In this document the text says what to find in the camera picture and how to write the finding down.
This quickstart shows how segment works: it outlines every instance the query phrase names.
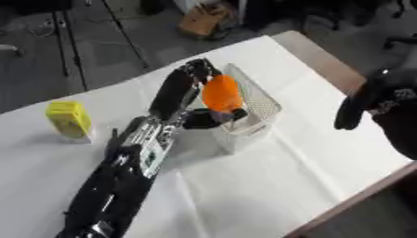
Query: gray floor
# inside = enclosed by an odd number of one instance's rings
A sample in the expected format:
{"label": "gray floor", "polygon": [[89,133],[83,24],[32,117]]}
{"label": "gray floor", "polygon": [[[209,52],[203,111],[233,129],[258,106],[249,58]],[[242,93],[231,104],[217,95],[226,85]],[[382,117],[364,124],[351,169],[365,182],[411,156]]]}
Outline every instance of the gray floor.
{"label": "gray floor", "polygon": [[[174,7],[159,15],[143,18],[136,13],[137,0],[109,2],[116,9],[118,17],[125,19],[123,22],[128,34],[141,48],[151,68],[142,68],[113,23],[93,22],[109,18],[99,0],[94,0],[92,7],[85,7],[82,0],[78,0],[71,14],[90,89],[116,84],[172,61],[257,35],[275,35],[292,29],[291,22],[280,22],[258,33],[237,29],[221,41],[197,41],[179,33],[177,26],[182,14]],[[391,19],[394,10],[392,6],[381,8],[378,17],[363,28],[354,27],[347,20],[338,32],[330,30],[326,22],[311,18],[307,33],[328,52],[363,74],[404,60],[414,67],[414,63],[417,63],[414,47],[397,46],[391,51],[382,50],[386,36],[410,34],[415,28],[414,22],[417,22],[415,11],[408,12],[400,20]],[[14,44],[26,52],[23,58],[0,52],[0,113],[82,92],[77,70],[70,61],[72,52],[67,37],[65,52],[72,76],[65,78],[61,73],[55,37],[35,37],[29,31],[36,29],[47,18],[50,18],[48,14],[15,18],[6,25],[8,34],[0,36],[0,44]],[[416,237],[415,227],[417,219],[409,213],[407,207],[395,195],[385,192],[315,229],[308,237],[408,238]]]}

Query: white tablecloth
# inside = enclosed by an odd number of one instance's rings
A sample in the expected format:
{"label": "white tablecloth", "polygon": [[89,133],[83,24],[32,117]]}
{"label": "white tablecloth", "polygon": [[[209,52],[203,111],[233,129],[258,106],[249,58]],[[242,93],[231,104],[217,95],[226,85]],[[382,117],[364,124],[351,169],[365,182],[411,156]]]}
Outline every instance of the white tablecloth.
{"label": "white tablecloth", "polygon": [[[264,139],[234,155],[208,132],[184,132],[127,238],[282,237],[410,163],[368,116],[355,131],[334,130],[342,93],[271,38],[203,56],[218,67],[237,65],[283,110]],[[1,115],[2,237],[54,237],[61,212],[103,158],[111,128],[146,114],[184,62],[68,97],[91,115],[93,145],[60,142],[45,117],[47,102]]]}

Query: tripod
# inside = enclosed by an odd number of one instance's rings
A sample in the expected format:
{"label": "tripod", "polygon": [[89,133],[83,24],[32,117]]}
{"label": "tripod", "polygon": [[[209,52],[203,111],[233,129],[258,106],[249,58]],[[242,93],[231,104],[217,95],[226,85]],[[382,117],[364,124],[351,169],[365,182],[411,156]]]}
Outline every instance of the tripod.
{"label": "tripod", "polygon": [[[143,68],[148,68],[147,62],[141,56],[141,53],[138,51],[138,49],[133,45],[132,41],[130,40],[130,38],[128,37],[128,34],[125,31],[125,28],[123,27],[123,24],[120,22],[120,20],[114,14],[114,12],[110,8],[110,6],[106,2],[106,0],[101,0],[101,1],[104,4],[104,7],[109,12],[110,16],[112,17],[112,20],[116,24],[119,31],[126,38],[128,44],[132,48],[133,52],[139,58],[140,62],[143,65]],[[84,75],[84,67],[83,67],[83,63],[82,63],[82,60],[81,60],[81,57],[80,57],[80,54],[79,54],[79,51],[78,51],[78,47],[77,47],[76,42],[75,42],[73,27],[72,27],[72,24],[71,24],[71,21],[70,21],[70,16],[68,14],[68,9],[67,9],[68,7],[63,7],[62,5],[60,5],[60,6],[61,7],[60,7],[59,11],[61,12],[61,14],[63,16],[63,20],[64,20],[65,25],[66,25],[68,36],[70,38],[71,48],[72,48],[73,53],[74,53],[74,64],[79,71],[79,74],[80,74],[80,77],[81,77],[81,82],[82,82],[84,90],[88,91],[86,76]],[[58,48],[60,50],[62,72],[65,76],[68,76],[69,71],[68,71],[68,68],[67,68],[66,60],[65,60],[65,54],[64,54],[64,51],[63,51],[63,43],[62,43],[62,38],[61,38],[61,29],[60,29],[60,25],[58,24],[57,11],[58,10],[52,11],[52,20],[53,20],[53,24],[54,24],[55,35],[57,37]]]}

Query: yellow container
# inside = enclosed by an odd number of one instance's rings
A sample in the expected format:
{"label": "yellow container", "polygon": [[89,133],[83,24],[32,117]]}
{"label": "yellow container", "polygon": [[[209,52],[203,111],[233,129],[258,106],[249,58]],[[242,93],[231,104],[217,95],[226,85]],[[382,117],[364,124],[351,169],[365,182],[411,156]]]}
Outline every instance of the yellow container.
{"label": "yellow container", "polygon": [[67,140],[92,142],[91,120],[77,101],[53,101],[47,107],[47,118]]}

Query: white plastic basket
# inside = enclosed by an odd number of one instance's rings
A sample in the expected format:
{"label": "white plastic basket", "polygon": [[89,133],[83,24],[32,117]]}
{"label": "white plastic basket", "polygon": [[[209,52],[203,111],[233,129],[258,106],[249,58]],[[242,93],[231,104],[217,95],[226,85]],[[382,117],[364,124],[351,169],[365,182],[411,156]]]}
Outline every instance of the white plastic basket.
{"label": "white plastic basket", "polygon": [[247,119],[239,126],[229,123],[212,130],[224,149],[234,153],[264,136],[281,111],[281,106],[234,64],[228,64],[223,72],[237,81],[244,109],[248,112]]}

